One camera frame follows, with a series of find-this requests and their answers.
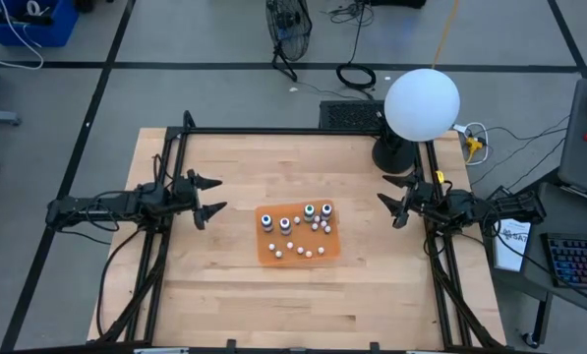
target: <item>rgb keyboard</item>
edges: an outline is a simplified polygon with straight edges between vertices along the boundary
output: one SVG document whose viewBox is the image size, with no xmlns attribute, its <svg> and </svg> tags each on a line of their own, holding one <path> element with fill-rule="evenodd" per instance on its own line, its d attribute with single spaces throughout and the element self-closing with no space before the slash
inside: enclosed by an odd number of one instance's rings
<svg viewBox="0 0 587 354">
<path fill-rule="evenodd" d="M 587 235 L 543 234 L 551 271 L 571 286 L 587 288 Z M 554 280 L 555 286 L 568 287 Z"/>
</svg>

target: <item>white cable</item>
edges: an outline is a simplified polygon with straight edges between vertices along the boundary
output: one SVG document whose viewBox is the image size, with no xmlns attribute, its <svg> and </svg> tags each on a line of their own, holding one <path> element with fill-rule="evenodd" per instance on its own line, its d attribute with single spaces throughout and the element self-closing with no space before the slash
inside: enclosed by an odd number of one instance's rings
<svg viewBox="0 0 587 354">
<path fill-rule="evenodd" d="M 465 130 L 463 131 L 463 136 L 468 139 L 468 135 L 466 134 L 466 131 L 470 130 L 470 126 L 479 126 L 481 127 L 481 129 L 483 129 L 483 133 L 486 136 L 486 154 L 485 156 L 483 156 L 483 158 L 479 161 L 475 161 L 475 162 L 466 162 L 466 166 L 476 166 L 478 164 L 482 164 L 483 162 L 485 162 L 488 159 L 488 147 L 490 146 L 490 140 L 488 138 L 488 130 L 486 129 L 486 126 L 484 126 L 483 124 L 479 123 L 479 122 L 472 122 L 472 123 L 468 123 L 465 125 Z"/>
<path fill-rule="evenodd" d="M 5 19 L 7 20 L 7 24 L 9 24 L 9 28 L 11 29 L 11 31 L 16 35 L 16 37 L 28 49 L 30 49 L 31 52 L 33 52 L 33 54 L 35 54 L 39 58 L 39 64 L 36 67 L 28 67 L 28 66 L 24 66 L 24 65 L 6 63 L 6 62 L 2 62 L 2 61 L 0 61 L 0 65 L 6 66 L 6 67 L 10 67 L 10 68 L 20 68 L 20 69 L 27 69 L 27 70 L 39 70 L 39 69 L 41 69 L 41 67 L 44 66 L 44 58 L 37 51 L 35 51 L 35 49 L 33 49 L 24 39 L 22 39 L 20 37 L 20 35 L 16 32 L 16 30 L 14 29 L 14 26 L 11 24 L 11 19 L 9 19 L 9 12 L 7 11 L 7 6 L 5 5 L 5 0 L 0 0 L 0 4 L 2 5 L 2 11 L 5 13 Z"/>
</svg>

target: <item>wooden tabletop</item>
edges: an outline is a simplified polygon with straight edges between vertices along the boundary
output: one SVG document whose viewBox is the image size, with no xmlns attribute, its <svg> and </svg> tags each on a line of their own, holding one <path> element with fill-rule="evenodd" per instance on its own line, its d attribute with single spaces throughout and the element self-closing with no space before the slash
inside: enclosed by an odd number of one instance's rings
<svg viewBox="0 0 587 354">
<path fill-rule="evenodd" d="M 151 157 L 161 152 L 164 132 L 140 131 L 127 189 L 152 180 Z M 201 192 L 201 200 L 228 205 L 205 231 L 195 228 L 189 212 L 175 216 L 154 345 L 220 347 L 234 338 L 239 347 L 367 349 L 378 341 L 382 349 L 443 349 L 430 263 L 422 249 L 423 220 L 411 215 L 404 228 L 391 227 L 376 194 L 400 199 L 403 191 L 381 178 L 371 159 L 374 142 L 355 136 L 190 136 L 184 170 L 221 179 L 223 185 Z M 436 150 L 446 179 L 454 188 L 469 189 L 456 134 L 436 140 Z M 341 258 L 262 267 L 254 209 L 317 199 L 333 200 L 339 213 Z M 124 225 L 112 249 L 134 227 Z M 481 237 L 477 226 L 465 232 Z M 105 329 L 132 296 L 143 239 L 126 246 L 107 273 Z M 463 237 L 454 241 L 464 298 L 491 335 L 504 342 L 484 249 Z M 447 303 L 459 344 L 456 315 Z M 143 315 L 147 306 L 144 301 Z M 145 317 L 140 316 L 137 337 Z M 97 337 L 94 325 L 89 337 Z"/>
</svg>

